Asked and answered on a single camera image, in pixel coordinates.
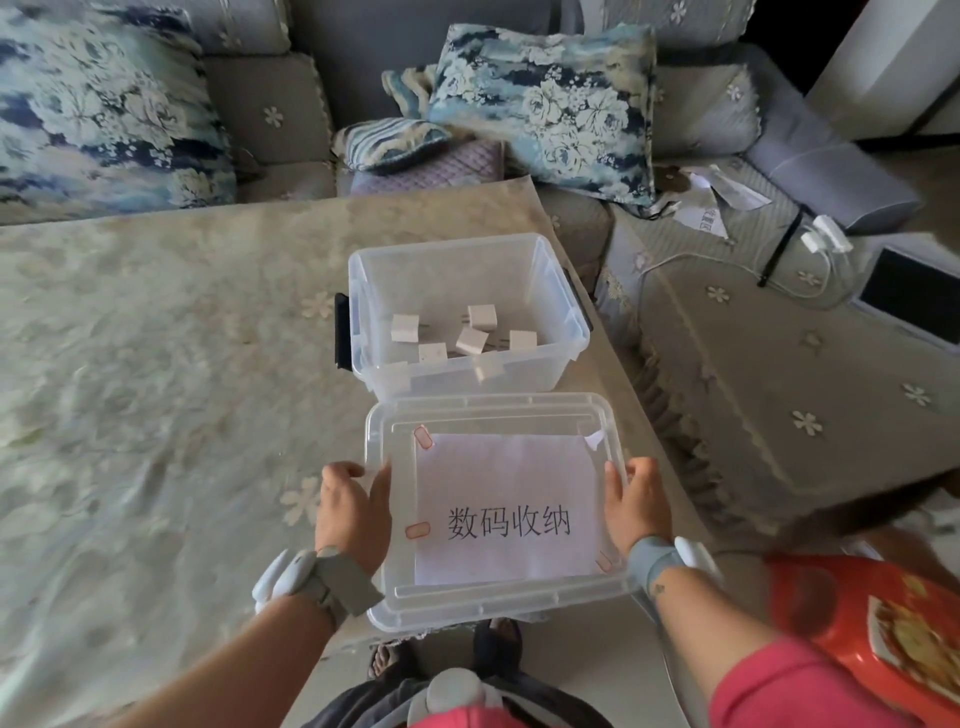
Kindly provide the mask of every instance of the purple cushion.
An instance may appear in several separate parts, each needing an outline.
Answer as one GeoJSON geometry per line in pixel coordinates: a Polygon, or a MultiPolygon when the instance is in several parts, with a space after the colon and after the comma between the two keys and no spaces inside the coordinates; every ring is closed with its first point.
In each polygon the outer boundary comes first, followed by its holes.
{"type": "Polygon", "coordinates": [[[465,187],[503,180],[503,143],[475,139],[393,175],[357,172],[350,196],[406,192],[434,187],[465,187]]]}

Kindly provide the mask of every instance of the hand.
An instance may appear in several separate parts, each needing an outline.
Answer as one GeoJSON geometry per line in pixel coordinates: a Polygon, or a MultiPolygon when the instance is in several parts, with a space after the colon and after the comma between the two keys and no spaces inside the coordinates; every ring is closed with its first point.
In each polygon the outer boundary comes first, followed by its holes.
{"type": "Polygon", "coordinates": [[[604,516],[613,545],[626,558],[640,539],[660,536],[673,543],[673,519],[670,503],[663,491],[660,468],[652,457],[635,457],[627,463],[630,484],[624,488],[616,466],[604,468],[607,500],[604,516]]]}
{"type": "Polygon", "coordinates": [[[349,462],[330,463],[324,468],[315,548],[319,551],[336,546],[373,576],[387,558],[393,527],[390,462],[376,474],[369,496],[353,479],[363,473],[362,465],[349,462]]]}

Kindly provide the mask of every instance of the pink sleeve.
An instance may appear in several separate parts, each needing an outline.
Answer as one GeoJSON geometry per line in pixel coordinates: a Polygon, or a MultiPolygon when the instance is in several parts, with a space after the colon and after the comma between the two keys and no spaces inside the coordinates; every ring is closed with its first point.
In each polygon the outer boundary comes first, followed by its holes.
{"type": "Polygon", "coordinates": [[[715,728],[916,728],[828,655],[784,638],[734,667],[710,703],[715,728]]]}

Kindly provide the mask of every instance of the clear plastic storage box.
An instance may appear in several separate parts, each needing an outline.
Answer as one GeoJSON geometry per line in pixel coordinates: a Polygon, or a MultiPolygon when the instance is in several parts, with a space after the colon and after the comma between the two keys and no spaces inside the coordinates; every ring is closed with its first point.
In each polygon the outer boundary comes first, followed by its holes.
{"type": "Polygon", "coordinates": [[[452,394],[548,392],[589,343],[587,320],[550,242],[536,233],[367,248],[350,256],[353,371],[380,401],[452,394]],[[488,339],[506,351],[420,362],[391,340],[395,314],[420,316],[420,343],[448,351],[468,306],[496,306],[488,339]],[[511,329],[538,345],[509,351],[511,329]]]}
{"type": "Polygon", "coordinates": [[[385,632],[416,632],[479,619],[530,614],[633,590],[612,544],[607,544],[603,552],[609,553],[614,561],[605,565],[606,572],[598,566],[596,575],[592,576],[416,586],[416,542],[407,538],[406,528],[417,522],[414,430],[420,425],[430,433],[501,435],[586,437],[602,430],[603,440],[591,454],[595,477],[584,487],[591,488],[594,497],[602,501],[607,460],[615,463],[621,477],[625,477],[613,413],[610,405],[594,394],[432,397],[381,402],[367,417],[366,459],[371,470],[378,468],[388,456],[393,462],[394,531],[387,560],[374,580],[386,596],[368,612],[374,626],[385,632]]]}

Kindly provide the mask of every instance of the gray wrist band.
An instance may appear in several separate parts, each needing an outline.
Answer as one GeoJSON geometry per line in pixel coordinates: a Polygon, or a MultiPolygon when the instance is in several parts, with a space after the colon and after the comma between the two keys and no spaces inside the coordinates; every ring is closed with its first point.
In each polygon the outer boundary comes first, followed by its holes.
{"type": "Polygon", "coordinates": [[[627,564],[630,575],[649,595],[650,589],[663,570],[684,566],[684,560],[673,544],[659,536],[648,536],[637,541],[630,549],[627,564]]]}

